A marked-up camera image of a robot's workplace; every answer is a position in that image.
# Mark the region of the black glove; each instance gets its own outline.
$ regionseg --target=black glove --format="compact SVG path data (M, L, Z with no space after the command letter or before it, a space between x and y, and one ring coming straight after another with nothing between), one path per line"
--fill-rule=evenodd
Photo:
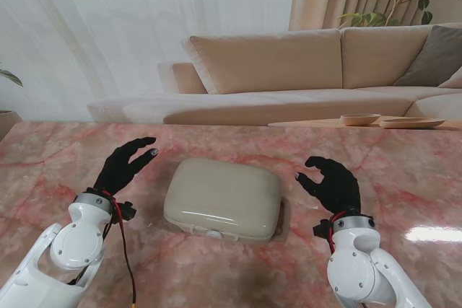
M106 159L103 170L96 179L93 188L106 190L111 195L115 195L119 190L124 189L135 175L157 156L157 149L146 151L129 164L130 157L138 149L153 144L155 141L154 137L137 138L116 148Z
M321 202L325 209L337 214L342 211L361 213L361 196L358 181L344 165L332 159L309 157L306 167L317 167L324 176L321 183L313 182L309 177L298 172L296 180Z

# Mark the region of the table surface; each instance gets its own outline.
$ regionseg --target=table surface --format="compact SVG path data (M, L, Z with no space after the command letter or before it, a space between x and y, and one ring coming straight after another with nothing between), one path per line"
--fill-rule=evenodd
M308 126L314 128L378 128L383 129L379 126L382 120L387 119L405 119L408 117L395 117L389 115L382 115L380 116L374 123L369 124L368 126L345 126L340 118L333 118L333 119L320 119L320 120L299 120L295 122L281 122L281 123L270 123L269 126ZM435 126L431 128L431 130L456 130L462 131L462 122L447 120L440 126Z
M158 138L160 153L117 195L138 209L125 224L138 307L339 307L327 281L328 245L312 232L330 213L294 179L297 171L321 179L304 167L310 155L335 159L354 173L362 211L375 217L382 248L430 304L462 307L457 131L19 123L0 143L0 285L47 226L69 223L67 207L93 184L114 148L144 136ZM287 241L243 245L165 230L165 194L188 157L277 173L292 208ZM105 260L81 307L131 306L119 230L106 241Z

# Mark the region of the white curtain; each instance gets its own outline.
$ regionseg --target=white curtain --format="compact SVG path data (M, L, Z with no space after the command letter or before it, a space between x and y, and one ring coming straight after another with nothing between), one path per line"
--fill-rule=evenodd
M292 0L0 0L0 110L91 120L87 103L164 91L158 68L187 61L189 35L283 32Z

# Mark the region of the wooden tray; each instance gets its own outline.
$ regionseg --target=wooden tray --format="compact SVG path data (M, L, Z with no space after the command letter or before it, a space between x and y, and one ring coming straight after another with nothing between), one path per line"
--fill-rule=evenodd
M385 129L415 129L440 126L445 119L439 118L394 118L382 120L380 126Z

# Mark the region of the container lid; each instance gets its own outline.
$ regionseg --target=container lid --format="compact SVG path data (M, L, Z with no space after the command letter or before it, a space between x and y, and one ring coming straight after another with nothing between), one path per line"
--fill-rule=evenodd
M276 229L279 187L279 177L259 167L190 158L173 176L164 215L176 224L266 238Z

